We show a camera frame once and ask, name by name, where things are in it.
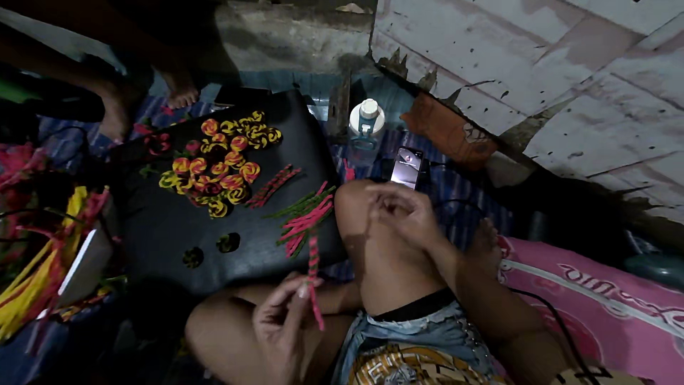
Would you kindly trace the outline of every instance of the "bundle of pipe cleaners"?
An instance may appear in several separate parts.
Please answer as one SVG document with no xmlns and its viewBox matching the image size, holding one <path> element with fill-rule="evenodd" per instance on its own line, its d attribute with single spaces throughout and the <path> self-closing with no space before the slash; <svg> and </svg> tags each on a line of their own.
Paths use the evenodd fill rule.
<svg viewBox="0 0 684 385">
<path fill-rule="evenodd" d="M 292 164 L 288 164 L 284 169 L 280 170 L 270 182 L 266 183 L 257 194 L 250 200 L 245 202 L 245 206 L 249 208 L 260 208 L 268 202 L 274 192 L 276 192 L 285 182 L 297 175 L 302 169 L 294 169 L 290 171 Z"/>
<path fill-rule="evenodd" d="M 304 247 L 308 238 L 308 289 L 311 294 L 313 314 L 318 321 L 320 330 L 324 329 L 323 316 L 316 302 L 316 293 L 313 280 L 318 275 L 318 235 L 316 227 L 332 213 L 332 193 L 335 186 L 326 190 L 327 182 L 323 182 L 318 192 L 310 192 L 291 206 L 264 218 L 277 218 L 287 216 L 287 222 L 282 224 L 284 232 L 276 245 L 285 244 L 286 256 L 294 258 Z"/>
</svg>

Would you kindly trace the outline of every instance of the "leg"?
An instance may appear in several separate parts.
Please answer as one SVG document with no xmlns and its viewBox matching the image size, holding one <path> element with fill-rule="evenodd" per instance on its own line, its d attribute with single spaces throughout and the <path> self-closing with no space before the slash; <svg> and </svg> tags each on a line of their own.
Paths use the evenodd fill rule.
<svg viewBox="0 0 684 385">
<path fill-rule="evenodd" d="M 171 90 L 171 108 L 185 107 L 197 101 L 198 91 L 175 50 L 144 32 L 106 0 L 0 0 L 0 5 L 148 59 Z"/>
<path fill-rule="evenodd" d="M 185 327 L 191 350 L 216 377 L 229 384 L 268 384 L 264 377 L 256 336 L 252 328 L 252 312 L 263 293 L 274 286 L 247 286 L 237 290 L 223 290 L 193 310 Z M 321 305 L 338 294 L 327 295 L 321 290 Z M 325 316 L 326 330 L 320 332 L 315 323 L 304 331 L 304 361 L 302 377 L 305 384 L 318 384 L 333 363 L 354 317 Z"/>
<path fill-rule="evenodd" d="M 120 87 L 96 71 L 4 24 L 0 24 L 0 61 L 97 94 L 105 105 L 100 132 L 113 140 L 123 140 L 131 126 L 127 110 L 132 100 Z"/>
<path fill-rule="evenodd" d="M 370 315 L 400 308 L 446 288 L 427 255 L 395 232 L 369 218 L 369 180 L 340 187 L 335 216 L 347 254 L 354 264 L 363 307 Z"/>
</svg>

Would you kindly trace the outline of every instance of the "denim shorts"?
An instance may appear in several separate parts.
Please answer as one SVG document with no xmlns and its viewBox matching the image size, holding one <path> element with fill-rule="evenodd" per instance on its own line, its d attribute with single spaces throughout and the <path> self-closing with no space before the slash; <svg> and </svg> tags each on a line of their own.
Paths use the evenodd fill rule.
<svg viewBox="0 0 684 385">
<path fill-rule="evenodd" d="M 342 344 L 333 384 L 347 382 L 359 347 L 367 338 L 431 347 L 465 361 L 482 375 L 497 374 L 487 346 L 457 301 L 423 318 L 403 322 L 378 322 L 359 312 Z"/>
</svg>

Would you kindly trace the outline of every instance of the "green object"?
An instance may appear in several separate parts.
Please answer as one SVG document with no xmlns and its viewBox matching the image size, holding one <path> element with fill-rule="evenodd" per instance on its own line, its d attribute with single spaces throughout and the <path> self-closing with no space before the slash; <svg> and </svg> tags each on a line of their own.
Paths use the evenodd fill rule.
<svg viewBox="0 0 684 385">
<path fill-rule="evenodd" d="M 285 226 L 285 224 L 287 222 L 289 222 L 295 218 L 300 218 L 301 216 L 304 216 L 304 215 L 307 215 L 308 213 L 310 213 L 328 195 L 331 195 L 332 192 L 335 191 L 335 188 L 337 188 L 337 187 L 332 186 L 328 190 L 324 190 L 323 192 L 321 192 L 320 195 L 316 195 L 316 192 L 312 191 L 309 194 L 303 196 L 303 198 L 299 199 L 295 203 L 292 203 L 290 206 L 287 206 L 286 208 L 282 209 L 281 211 L 278 211 L 278 212 L 271 214 L 271 215 L 263 216 L 262 218 L 278 218 L 278 217 L 287 215 L 287 220 L 282 225 L 280 225 L 281 227 Z M 294 233 L 284 240 L 277 240 L 276 245 L 278 245 L 278 246 L 283 245 L 283 244 L 287 243 L 287 241 L 291 240 L 292 238 L 294 238 L 296 236 L 300 236 L 303 234 L 304 237 L 302 238 L 302 242 L 300 242 L 300 244 L 297 246 L 297 249 L 295 249 L 295 251 L 290 256 L 290 258 L 296 258 L 299 255 L 302 248 L 304 247 L 304 244 L 306 244 L 306 240 L 308 239 L 308 233 L 311 231 L 311 229 L 318 226 L 323 220 L 328 218 L 328 216 L 330 215 L 331 212 L 332 212 L 332 210 L 328 210 L 328 212 L 325 213 L 325 215 L 323 215 L 318 221 L 316 221 L 316 223 L 314 223 L 313 226 L 311 226 L 310 228 L 304 229 L 298 233 Z M 289 229 L 289 228 L 284 229 L 284 231 L 280 234 L 281 237 L 287 235 L 287 233 L 289 233 L 290 230 L 291 229 Z"/>
<path fill-rule="evenodd" d="M 197 269 L 205 261 L 205 253 L 199 247 L 193 247 L 183 253 L 183 264 L 189 269 Z"/>
<path fill-rule="evenodd" d="M 157 169 L 155 169 L 151 163 L 148 163 L 148 164 L 145 164 L 145 167 L 140 169 L 140 171 L 138 171 L 138 173 L 140 173 L 140 175 L 142 175 L 143 178 L 147 178 L 148 176 L 150 176 L 150 173 L 158 174 L 159 171 Z"/>
<path fill-rule="evenodd" d="M 32 92 L 20 84 L 11 82 L 0 77 L 0 98 L 13 101 L 14 103 L 24 103 L 28 99 L 42 100 L 40 95 Z"/>
<path fill-rule="evenodd" d="M 216 247 L 222 253 L 230 253 L 237 250 L 240 247 L 240 234 L 230 233 L 220 236 L 218 241 L 216 241 Z"/>
</svg>

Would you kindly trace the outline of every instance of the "phone screen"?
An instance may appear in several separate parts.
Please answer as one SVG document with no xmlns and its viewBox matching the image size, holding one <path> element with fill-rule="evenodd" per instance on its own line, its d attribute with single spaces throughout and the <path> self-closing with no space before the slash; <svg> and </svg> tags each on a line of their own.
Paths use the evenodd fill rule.
<svg viewBox="0 0 684 385">
<path fill-rule="evenodd" d="M 413 190 L 416 189 L 418 174 L 423 163 L 423 152 L 400 147 L 394 159 L 394 169 L 392 170 L 392 182 L 401 183 Z"/>
</svg>

